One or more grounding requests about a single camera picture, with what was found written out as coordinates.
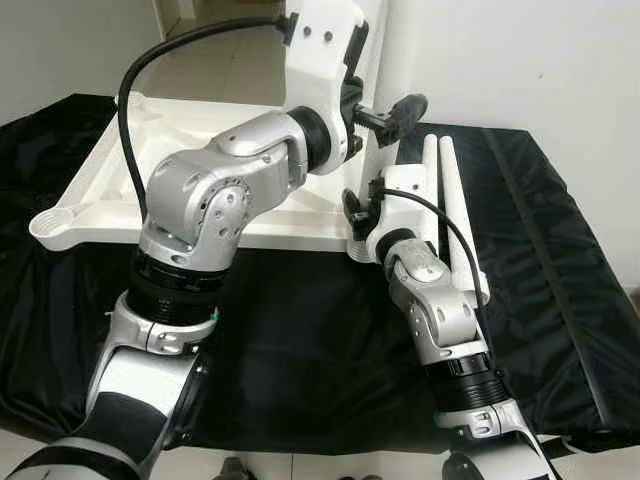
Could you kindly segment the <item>white plastic children table top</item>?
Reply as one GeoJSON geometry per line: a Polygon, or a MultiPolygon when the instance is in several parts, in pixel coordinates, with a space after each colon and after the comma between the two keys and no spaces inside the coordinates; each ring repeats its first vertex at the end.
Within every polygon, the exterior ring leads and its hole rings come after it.
{"type": "MultiPolygon", "coordinates": [[[[150,177],[166,155],[204,147],[215,134],[269,110],[268,105],[151,99],[133,92],[129,128],[142,177],[150,177]]],[[[282,205],[256,216],[242,230],[239,246],[346,252],[351,233],[342,193],[360,192],[371,178],[364,160],[364,154],[356,154],[333,173],[308,175],[282,205]]],[[[137,244],[141,225],[118,124],[111,120],[58,202],[29,221],[29,233],[46,250],[64,251],[84,242],[137,244]]]]}

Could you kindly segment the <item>black table cloth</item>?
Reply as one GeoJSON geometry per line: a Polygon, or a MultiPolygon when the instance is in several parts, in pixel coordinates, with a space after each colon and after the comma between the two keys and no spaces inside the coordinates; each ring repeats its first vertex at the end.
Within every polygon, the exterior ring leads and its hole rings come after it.
{"type": "MultiPolygon", "coordinates": [[[[55,204],[114,118],[73,93],[0,125],[0,429],[50,442],[83,419],[134,244],[51,252],[29,220],[55,204]]],[[[639,321],[556,169],[524,131],[422,124],[457,147],[484,330],[532,429],[622,433],[639,406],[639,321]]],[[[189,443],[224,451],[438,452],[428,375],[379,266],[343,252],[242,250],[207,343],[189,443]]]]}

